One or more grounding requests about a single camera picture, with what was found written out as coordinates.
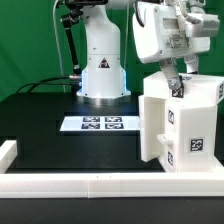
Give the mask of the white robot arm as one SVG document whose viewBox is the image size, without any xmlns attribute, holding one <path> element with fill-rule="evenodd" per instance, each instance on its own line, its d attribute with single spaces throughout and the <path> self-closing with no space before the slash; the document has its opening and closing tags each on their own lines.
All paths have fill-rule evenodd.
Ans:
<svg viewBox="0 0 224 224">
<path fill-rule="evenodd" d="M 104 103 L 130 95 L 126 72 L 120 64 L 120 30 L 106 13 L 109 8 L 134 6 L 132 26 L 136 52 L 144 64 L 157 62 L 171 90 L 182 87 L 175 66 L 177 58 L 195 57 L 210 49 L 220 20 L 203 10 L 204 0 L 109 0 L 85 5 L 82 20 L 87 38 L 87 65 L 78 96 Z"/>
</svg>

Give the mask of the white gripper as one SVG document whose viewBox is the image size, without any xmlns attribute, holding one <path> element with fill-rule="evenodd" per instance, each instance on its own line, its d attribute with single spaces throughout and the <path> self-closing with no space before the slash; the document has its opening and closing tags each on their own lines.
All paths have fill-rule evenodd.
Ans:
<svg viewBox="0 0 224 224">
<path fill-rule="evenodd" d="M 133 15 L 137 55 L 142 63 L 159 61 L 171 90 L 182 86 L 174 59 L 184 57 L 188 74 L 199 72 L 198 54 L 210 49 L 210 38 L 218 33 L 217 15 L 189 13 L 195 22 L 186 21 L 175 6 L 139 1 Z"/>
</svg>

